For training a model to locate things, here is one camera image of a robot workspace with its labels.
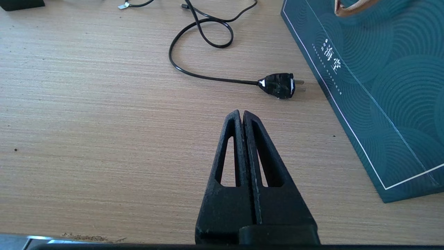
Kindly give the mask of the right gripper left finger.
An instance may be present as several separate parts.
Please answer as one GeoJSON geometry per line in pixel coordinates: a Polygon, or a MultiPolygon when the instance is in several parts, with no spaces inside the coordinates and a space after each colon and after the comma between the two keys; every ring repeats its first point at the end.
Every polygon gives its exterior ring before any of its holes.
{"type": "Polygon", "coordinates": [[[239,110],[224,120],[195,226],[196,244],[239,244],[239,231],[255,222],[250,151],[239,110]],[[221,184],[227,146],[233,138],[235,186],[221,184]]]}

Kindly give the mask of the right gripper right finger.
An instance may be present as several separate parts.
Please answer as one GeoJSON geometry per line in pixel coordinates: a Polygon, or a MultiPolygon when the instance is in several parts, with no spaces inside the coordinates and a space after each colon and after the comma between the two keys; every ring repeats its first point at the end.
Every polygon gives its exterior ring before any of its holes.
{"type": "Polygon", "coordinates": [[[318,227],[262,121],[244,112],[253,224],[243,244],[320,244],[318,227]]]}

